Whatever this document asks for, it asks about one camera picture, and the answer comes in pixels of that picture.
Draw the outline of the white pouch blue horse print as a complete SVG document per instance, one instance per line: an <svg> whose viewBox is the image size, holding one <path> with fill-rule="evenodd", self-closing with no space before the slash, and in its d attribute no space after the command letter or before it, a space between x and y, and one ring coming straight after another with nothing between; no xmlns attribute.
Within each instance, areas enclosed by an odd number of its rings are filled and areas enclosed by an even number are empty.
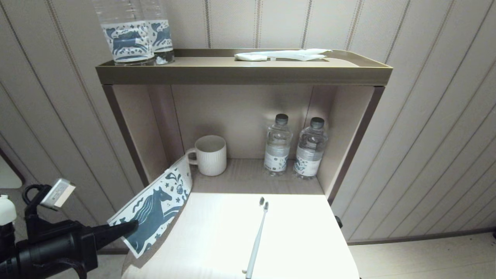
<svg viewBox="0 0 496 279"><path fill-rule="evenodd" d="M157 179L107 220L111 226L138 221L138 227L122 240L135 258L141 257L165 233L186 204L193 187L186 156L177 160Z"/></svg>

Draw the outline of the beige wooden shelf unit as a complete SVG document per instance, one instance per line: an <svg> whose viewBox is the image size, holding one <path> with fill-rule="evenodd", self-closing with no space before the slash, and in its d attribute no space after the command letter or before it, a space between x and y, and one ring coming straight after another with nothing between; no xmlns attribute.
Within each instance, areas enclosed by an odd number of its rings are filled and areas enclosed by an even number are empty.
<svg viewBox="0 0 496 279"><path fill-rule="evenodd" d="M193 192L173 226L123 279L245 279L269 202L253 279L361 279L331 203L354 160L393 67L333 50L320 60L246 62L242 49L178 49L169 65L96 67L144 186L202 136L227 143L227 168L192 167ZM295 133L288 171L263 169L265 133L278 113ZM292 175L298 133L324 119L329 142L311 180Z"/></svg>

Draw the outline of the white toothbrush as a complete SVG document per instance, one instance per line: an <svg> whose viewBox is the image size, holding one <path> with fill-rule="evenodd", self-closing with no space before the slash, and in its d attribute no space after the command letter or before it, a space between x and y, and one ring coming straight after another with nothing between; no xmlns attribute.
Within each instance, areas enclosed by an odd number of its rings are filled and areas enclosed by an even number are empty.
<svg viewBox="0 0 496 279"><path fill-rule="evenodd" d="M248 261L248 266L247 266L246 270L243 272L245 274L245 279L252 279L252 277L253 277L253 272L255 270L255 263L256 263L256 259L257 259L257 255L258 255L259 245L260 245L260 242L262 240L263 227L265 224L265 218L266 218L266 214L268 212L269 203L267 201L265 201L265 204L261 207L263 210L262 220L260 222L259 229L258 229L257 235L256 235L255 240L254 240L253 249L250 253L250 259Z"/></svg>

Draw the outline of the large horse-label water bottle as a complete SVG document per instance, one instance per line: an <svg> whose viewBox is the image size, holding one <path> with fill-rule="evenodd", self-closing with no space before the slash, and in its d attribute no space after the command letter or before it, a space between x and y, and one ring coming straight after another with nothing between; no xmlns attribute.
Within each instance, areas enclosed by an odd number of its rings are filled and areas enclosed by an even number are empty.
<svg viewBox="0 0 496 279"><path fill-rule="evenodd" d="M136 65L154 59L140 0L91 0L113 60Z"/></svg>
<svg viewBox="0 0 496 279"><path fill-rule="evenodd" d="M165 5L162 0L140 0L140 3L149 28L151 49L155 55L156 65L174 62L175 53Z"/></svg>

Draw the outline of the white folded sachet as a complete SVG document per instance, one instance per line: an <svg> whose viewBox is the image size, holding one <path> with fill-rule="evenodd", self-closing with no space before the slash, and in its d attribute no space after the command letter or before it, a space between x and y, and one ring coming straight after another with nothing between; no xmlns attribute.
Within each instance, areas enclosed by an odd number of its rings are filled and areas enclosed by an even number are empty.
<svg viewBox="0 0 496 279"><path fill-rule="evenodd" d="M259 55L253 53L237 53L234 55L234 59L237 61L260 62L260 61L267 61L268 57L266 55Z"/></svg>

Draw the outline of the white ribbed mug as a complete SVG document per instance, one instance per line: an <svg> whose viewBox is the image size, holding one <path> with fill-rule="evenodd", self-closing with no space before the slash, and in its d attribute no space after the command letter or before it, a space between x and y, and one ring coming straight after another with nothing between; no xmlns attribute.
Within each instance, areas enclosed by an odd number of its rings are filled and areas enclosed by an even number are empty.
<svg viewBox="0 0 496 279"><path fill-rule="evenodd" d="M227 167L227 143L217 135L207 135L199 138L195 146L185 153L188 162L197 166L204 176L218 176Z"/></svg>

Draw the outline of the white packet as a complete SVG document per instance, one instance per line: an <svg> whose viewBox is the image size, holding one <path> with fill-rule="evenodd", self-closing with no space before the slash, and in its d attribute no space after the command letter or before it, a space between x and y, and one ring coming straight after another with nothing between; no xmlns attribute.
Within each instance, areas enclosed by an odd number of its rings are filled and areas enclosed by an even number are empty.
<svg viewBox="0 0 496 279"><path fill-rule="evenodd" d="M268 58L282 58L299 61L310 61L315 59L326 58L324 55L327 52L332 52L328 49L301 49L301 50L281 50L266 52L264 55Z"/></svg>

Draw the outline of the small capped water bottle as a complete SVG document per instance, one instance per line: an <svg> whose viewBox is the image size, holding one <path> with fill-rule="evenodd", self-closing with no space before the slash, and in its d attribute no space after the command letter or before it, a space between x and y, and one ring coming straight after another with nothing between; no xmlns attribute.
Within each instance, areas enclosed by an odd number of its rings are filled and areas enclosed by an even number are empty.
<svg viewBox="0 0 496 279"><path fill-rule="evenodd" d="M293 173L299 179L310 180L317 175L329 138L324 124L324 119L314 117L310 120L310 125L299 134L293 165Z"/></svg>
<svg viewBox="0 0 496 279"><path fill-rule="evenodd" d="M268 127L264 167L270 176L282 176L287 169L293 138L288 122L288 115L277 114L274 124Z"/></svg>

